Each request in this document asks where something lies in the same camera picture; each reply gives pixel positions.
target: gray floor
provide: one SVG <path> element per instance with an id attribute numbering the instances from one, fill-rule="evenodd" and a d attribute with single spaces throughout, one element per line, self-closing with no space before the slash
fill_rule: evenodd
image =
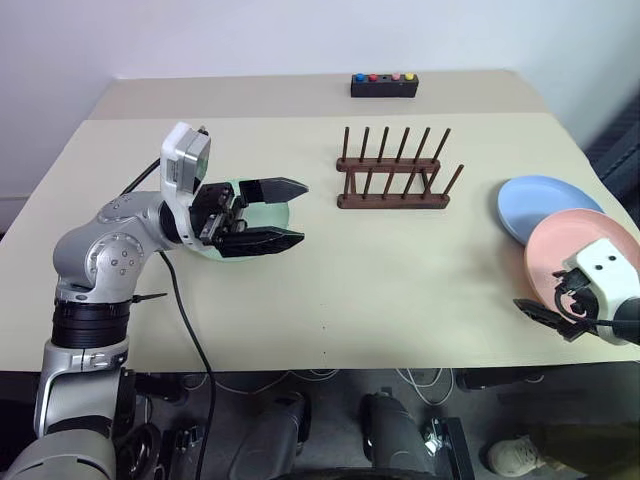
<path id="1" fill-rule="evenodd" d="M 433 371 L 414 370 L 417 382 L 427 382 Z M 276 373 L 225 374 L 218 381 L 235 388 L 269 383 Z M 448 375 L 428 389 L 433 399 L 447 389 Z M 206 479 L 225 478 L 233 455 L 262 408 L 278 393 L 300 390 L 313 403 L 311 437 L 296 461 L 297 470 L 327 467 L 368 466 L 362 453 L 357 422 L 360 398 L 365 393 L 391 387 L 418 424 L 433 414 L 412 388 L 394 370 L 343 370 L 326 382 L 304 382 L 294 377 L 256 396 L 244 396 L 218 389 L 215 420 L 205 463 Z M 478 452 L 492 440 L 521 431 L 526 423 L 615 423 L 640 418 L 640 365 L 636 363 L 595 364 L 566 367 L 547 373 L 537 384 L 519 382 L 482 391 L 456 388 L 440 414 L 460 417 L 478 479 L 496 479 L 479 460 Z M 208 388 L 191 392 L 186 405 L 174 407 L 156 402 L 153 422 L 167 427 L 177 421 L 206 415 Z M 197 448 L 188 452 L 172 478 L 190 478 Z M 576 472 L 547 467 L 527 475 L 528 479 L 575 479 Z"/>

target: table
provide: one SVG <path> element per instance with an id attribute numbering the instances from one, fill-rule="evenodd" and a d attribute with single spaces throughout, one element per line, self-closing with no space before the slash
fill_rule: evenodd
<path id="1" fill-rule="evenodd" d="M 638 347 L 595 337 L 566 343 L 512 304 L 534 296 L 523 247 L 495 212 L 507 179 L 542 174 L 568 181 L 640 238 L 567 132 L 510 72 L 420 78 L 415 100 L 373 101 L 350 99 L 345 75 L 116 82 L 0 243 L 0 369 L 40 368 L 51 333 L 57 240 L 89 221 L 153 161 L 178 120 L 205 124 L 211 132 L 207 182 L 286 176 L 310 190 L 290 204 L 290 228 L 306 238 L 283 254 L 220 263 L 186 250 L 170 253 L 187 311 L 216 369 L 501 367 L 640 358 Z M 404 127 L 411 127 L 409 155 L 430 126 L 427 156 L 451 128 L 434 190 L 442 191 L 458 163 L 466 168 L 448 208 L 338 209 L 344 177 L 335 161 L 345 126 L 351 128 L 352 154 L 365 126 L 372 149 L 390 127 L 390 152 Z M 360 189 L 363 182 L 360 177 Z M 141 189 L 158 186 L 154 174 Z M 171 292 L 157 256 L 138 282 L 138 293 L 155 292 Z M 202 369 L 172 294 L 133 306 L 129 335 L 131 368 Z"/>

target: white wall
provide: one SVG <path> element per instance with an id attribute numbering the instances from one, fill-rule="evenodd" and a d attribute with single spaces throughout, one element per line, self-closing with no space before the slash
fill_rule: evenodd
<path id="1" fill-rule="evenodd" d="M 639 22 L 638 0 L 4 0 L 0 197 L 33 190 L 114 76 L 513 69 L 584 146 L 638 85 Z"/>

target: pink plate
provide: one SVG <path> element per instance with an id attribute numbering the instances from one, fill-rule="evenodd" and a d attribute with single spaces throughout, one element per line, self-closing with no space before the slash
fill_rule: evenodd
<path id="1" fill-rule="evenodd" d="M 562 261 L 599 238 L 611 240 L 626 259 L 640 270 L 640 245 L 616 221 L 593 210 L 576 208 L 548 216 L 531 233 L 524 258 L 529 282 L 542 302 L 557 310 L 553 294 L 558 280 L 553 272 Z"/>

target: shoe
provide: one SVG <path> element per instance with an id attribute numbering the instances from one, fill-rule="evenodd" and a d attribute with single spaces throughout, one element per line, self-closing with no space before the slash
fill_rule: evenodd
<path id="1" fill-rule="evenodd" d="M 502 477 L 521 477 L 545 465 L 529 437 L 492 445 L 487 452 L 487 463 L 493 473 Z"/>

